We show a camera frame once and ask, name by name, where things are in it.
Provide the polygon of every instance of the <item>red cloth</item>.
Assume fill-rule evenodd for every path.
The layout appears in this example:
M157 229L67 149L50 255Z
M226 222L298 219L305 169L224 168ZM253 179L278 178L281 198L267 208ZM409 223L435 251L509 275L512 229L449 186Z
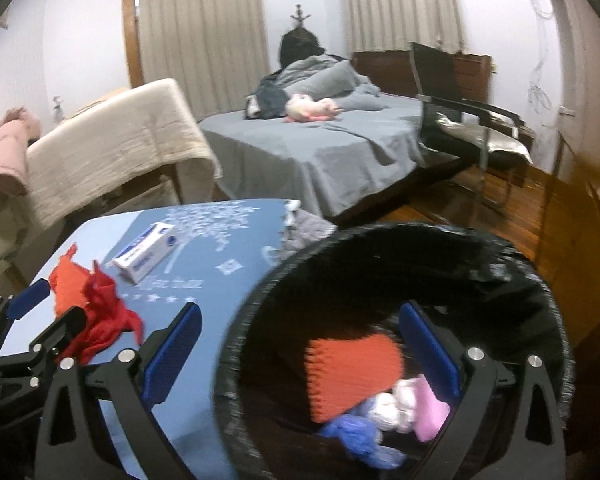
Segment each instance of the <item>red cloth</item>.
M56 291L56 288L62 288L64 285L62 281L64 272L54 270L53 275L55 279L52 288ZM120 300L116 294L116 283L100 270L95 260L93 274L89 273L81 292L86 304L79 306L87 314L87 326L69 343L69 346L58 357L58 361L65 357L75 357L81 365L87 364L94 355L111 346L122 332L129 330L136 333L136 342L142 344L142 319Z
M49 275L49 285L56 295L56 317L62 316L72 306L84 308L89 303L83 291L91 279L91 273L72 260L77 250L76 244L69 247Z

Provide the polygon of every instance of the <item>blue table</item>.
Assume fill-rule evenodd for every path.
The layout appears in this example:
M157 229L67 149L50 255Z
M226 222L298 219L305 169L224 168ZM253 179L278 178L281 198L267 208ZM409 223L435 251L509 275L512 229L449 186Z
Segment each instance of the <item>blue table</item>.
M236 478L219 439L212 411L216 360L233 316L250 290L276 265L284 229L285 201L245 200L193 204L97 218L83 224L43 266L36 280L48 278L60 255L78 245L74 261L87 268L93 260L116 279L118 295L144 321L145 337L166 327L184 306L195 301L202 311L202 334L185 362L167 400L154 415L174 448L199 480ZM176 224L184 243L137 286L118 278L107 262L149 224ZM27 351L29 342L54 320L53 294L16 321L0 352ZM136 348L123 333L92 362ZM144 479L110 402L101 402L107 426L128 473Z

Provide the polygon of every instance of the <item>white tissue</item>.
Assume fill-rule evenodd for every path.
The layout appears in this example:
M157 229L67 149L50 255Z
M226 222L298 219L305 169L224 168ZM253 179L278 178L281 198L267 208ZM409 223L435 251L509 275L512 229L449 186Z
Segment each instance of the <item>white tissue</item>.
M371 420L379 430L394 430L400 424L400 411L392 394L377 394L366 418Z
M416 420L416 410L399 410L400 423L395 431L398 433L409 433L413 431L413 423Z
M394 384L395 403L399 410L416 409L416 390L415 385L418 378L400 379Z

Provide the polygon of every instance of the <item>white wall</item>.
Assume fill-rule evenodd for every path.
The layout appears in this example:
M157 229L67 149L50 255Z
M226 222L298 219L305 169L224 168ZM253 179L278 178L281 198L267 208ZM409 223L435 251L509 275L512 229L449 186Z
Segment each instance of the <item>white wall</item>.
M311 15L304 26L317 36L322 47L330 54L348 57L343 0L263 0L263 4L272 72L280 68L278 49L283 34L295 27L289 16L296 12L296 4Z
M550 11L550 0L540 0ZM555 110L562 100L562 65L555 20L544 20L548 59L539 86L553 109L535 112L528 102L531 73L538 63L538 22L529 0L458 0L464 21L465 51L493 58L497 73L491 75L490 102L513 111L536 131L534 161L550 171L555 149Z
M44 69L66 115L129 86L122 0L46 0Z
M46 0L44 66L48 98L59 95L66 114L128 86L121 0ZM306 27L328 52L347 55L342 0L263 0L270 67L278 68L289 17L303 6Z
M0 119L9 108L24 105L48 131L52 121L43 69L44 13L45 0L13 0L9 28L0 27Z

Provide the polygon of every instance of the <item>stuffed animal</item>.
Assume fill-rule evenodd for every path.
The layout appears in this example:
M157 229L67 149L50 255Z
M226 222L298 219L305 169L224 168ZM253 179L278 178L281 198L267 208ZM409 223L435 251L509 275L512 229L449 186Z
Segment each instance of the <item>stuffed animal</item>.
M331 121L341 113L333 99L321 99L315 102L311 96L294 94L286 102L286 122L312 123L314 121Z

